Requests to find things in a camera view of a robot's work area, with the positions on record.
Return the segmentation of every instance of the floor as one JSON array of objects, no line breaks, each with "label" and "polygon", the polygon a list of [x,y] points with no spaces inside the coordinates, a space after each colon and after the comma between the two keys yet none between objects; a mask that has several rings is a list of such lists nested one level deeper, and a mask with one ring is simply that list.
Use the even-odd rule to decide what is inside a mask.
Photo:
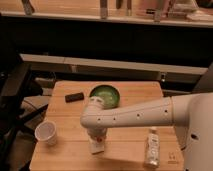
[{"label": "floor", "polygon": [[[35,97],[27,97],[24,99],[22,103],[22,108],[25,109],[26,115],[37,108],[48,104],[52,89],[43,89],[44,96],[35,96]],[[42,122],[45,117],[45,112],[36,116],[33,120],[27,123],[27,126],[35,129],[36,126]],[[13,144],[13,147],[10,151],[8,157],[8,163],[10,164],[10,171],[20,171],[27,170],[26,165],[30,162],[31,157],[33,155],[33,151],[36,145],[36,140],[33,136],[28,134],[23,134],[19,132],[16,136],[16,140]]]}]

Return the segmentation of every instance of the cable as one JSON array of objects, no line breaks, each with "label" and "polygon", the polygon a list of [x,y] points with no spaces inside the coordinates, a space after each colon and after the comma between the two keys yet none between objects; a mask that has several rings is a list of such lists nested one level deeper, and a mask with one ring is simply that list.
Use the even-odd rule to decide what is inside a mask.
[{"label": "cable", "polygon": [[35,107],[32,103],[28,102],[27,100],[23,100],[25,103],[27,103],[28,105],[30,105],[31,107],[33,107],[35,110],[37,110],[38,108]]},{"label": "cable", "polygon": [[53,77],[54,83],[56,83],[56,81],[57,81],[57,76],[56,76],[55,72],[51,72],[51,75],[52,75],[52,77]]},{"label": "cable", "polygon": [[182,147],[180,150],[183,151],[183,150],[185,150],[185,149],[186,149],[186,146]]},{"label": "cable", "polygon": [[42,94],[42,96],[44,96],[44,97],[51,97],[52,95],[51,94]]}]

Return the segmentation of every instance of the wooden tabletop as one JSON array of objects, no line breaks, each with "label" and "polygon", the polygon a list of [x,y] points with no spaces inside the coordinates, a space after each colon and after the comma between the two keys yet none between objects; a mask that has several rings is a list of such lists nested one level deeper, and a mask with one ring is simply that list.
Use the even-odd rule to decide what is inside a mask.
[{"label": "wooden tabletop", "polygon": [[[148,170],[143,165],[147,127],[108,129],[105,152],[91,155],[88,135],[80,125],[80,116],[87,104],[89,93],[101,84],[112,85],[119,90],[121,95],[119,106],[162,97],[157,82],[57,82],[45,119],[56,123],[58,143],[48,147],[38,142],[30,170]],[[65,103],[65,95],[78,92],[84,93],[85,100]],[[182,170],[183,157],[173,128],[158,127],[158,133],[160,166],[157,170]]]}]

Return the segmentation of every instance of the wooden table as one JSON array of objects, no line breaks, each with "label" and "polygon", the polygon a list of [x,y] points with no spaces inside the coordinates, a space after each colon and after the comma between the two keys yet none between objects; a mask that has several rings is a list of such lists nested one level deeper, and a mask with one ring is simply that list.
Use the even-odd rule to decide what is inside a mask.
[{"label": "wooden table", "polygon": [[[104,153],[91,155],[88,135],[80,125],[80,116],[91,90],[100,84],[116,87],[121,95],[120,106],[127,106],[162,97],[157,82],[57,82],[46,113],[46,120],[56,123],[58,143],[53,147],[38,142],[30,169],[110,171],[147,170],[143,166],[148,128],[108,129]],[[65,103],[64,96],[83,92],[85,100]],[[182,170],[183,157],[172,127],[159,127],[160,167],[157,170]]]},{"label": "wooden table", "polygon": [[[108,0],[110,16],[126,16],[126,1],[123,0],[121,9],[116,9],[116,0]],[[140,9],[142,0],[132,0],[132,14]],[[30,0],[38,13],[54,13],[54,14],[76,14],[76,15],[99,15],[100,0]],[[200,8],[208,14],[213,14],[212,9]],[[23,12],[21,0],[0,0],[0,11]]]}]

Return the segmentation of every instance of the dark bar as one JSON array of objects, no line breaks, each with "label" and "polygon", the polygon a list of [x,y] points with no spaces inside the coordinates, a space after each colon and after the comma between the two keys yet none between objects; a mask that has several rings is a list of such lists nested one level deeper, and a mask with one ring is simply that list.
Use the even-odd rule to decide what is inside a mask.
[{"label": "dark bar", "polygon": [[76,93],[76,94],[69,94],[65,96],[66,103],[74,102],[78,100],[84,100],[84,94],[82,92]]},{"label": "dark bar", "polygon": [[146,9],[146,14],[155,14],[154,9]]}]

